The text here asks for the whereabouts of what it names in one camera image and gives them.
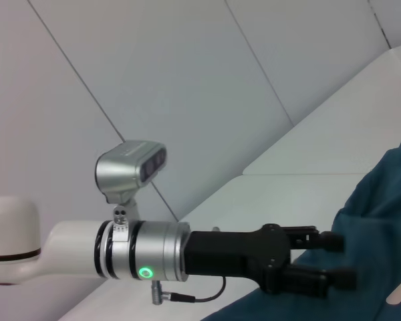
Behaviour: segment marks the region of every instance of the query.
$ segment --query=white wall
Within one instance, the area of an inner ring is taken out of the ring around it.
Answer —
[[[392,47],[401,45],[401,0],[370,0]]]
[[[94,167],[120,142],[28,3],[0,0],[0,195],[37,203],[42,241],[58,221],[110,218]],[[138,202],[144,218],[173,219],[151,187]],[[99,284],[60,277],[0,286],[0,321],[57,320]]]
[[[122,135],[167,145],[180,218],[292,127],[223,1],[32,3]]]
[[[367,0],[227,0],[294,124],[388,48]]]

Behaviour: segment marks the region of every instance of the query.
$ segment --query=white table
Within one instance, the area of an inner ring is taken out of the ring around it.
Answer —
[[[331,228],[363,175],[241,176],[227,183],[197,207],[185,221],[192,230],[254,231],[265,223],[281,226],[316,225]],[[163,282],[166,291],[211,296],[220,278],[191,276],[186,283]],[[151,304],[150,282],[109,280],[69,311],[61,320],[200,320],[257,285],[251,280],[229,278],[224,294],[205,304],[165,302]]]
[[[244,175],[367,173],[401,142],[401,47],[302,120]]]

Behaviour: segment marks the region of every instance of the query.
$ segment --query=silver camera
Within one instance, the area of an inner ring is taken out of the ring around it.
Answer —
[[[95,180],[107,203],[123,205],[146,186],[166,164],[159,142],[129,140],[99,157]]]

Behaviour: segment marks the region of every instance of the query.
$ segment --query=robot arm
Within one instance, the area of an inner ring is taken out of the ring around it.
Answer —
[[[342,252],[343,238],[331,232],[276,224],[249,233],[191,232],[187,223],[139,220],[134,196],[165,163],[164,145],[154,142],[125,142],[103,154],[96,165],[96,183],[107,202],[117,204],[113,220],[61,222],[42,250],[35,205],[1,197],[0,284],[51,274],[151,280],[156,304],[162,302],[157,298],[162,295],[159,281],[184,282],[189,275],[249,278],[270,294],[323,298],[330,286],[355,289],[353,270],[291,264],[291,249]]]

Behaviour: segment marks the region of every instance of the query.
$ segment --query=black ring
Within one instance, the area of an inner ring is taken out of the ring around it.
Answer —
[[[36,249],[35,251],[11,254],[11,255],[0,255],[0,262],[6,261],[18,261],[20,259],[31,259],[32,257],[40,255],[41,249]]]
[[[140,277],[136,271],[135,266],[135,246],[136,246],[136,238],[138,237],[138,232],[140,231],[141,225],[145,221],[136,222],[134,229],[132,230],[131,237],[129,239],[129,270],[134,279],[139,280]]]
[[[102,268],[101,268],[101,263],[100,263],[100,256],[101,256],[101,240],[102,240],[102,235],[104,234],[104,230],[107,227],[107,224],[109,224],[111,221],[105,221],[101,224],[100,228],[98,229],[98,232],[96,234],[95,238],[95,247],[94,247],[94,263],[95,263],[95,270],[96,273],[101,278],[106,277],[104,273],[102,273]]]
[[[107,237],[107,249],[106,249],[106,267],[107,267],[107,272],[109,275],[114,278],[119,280],[118,276],[114,273],[113,269],[113,227],[110,228],[110,231],[108,232],[108,237]]]

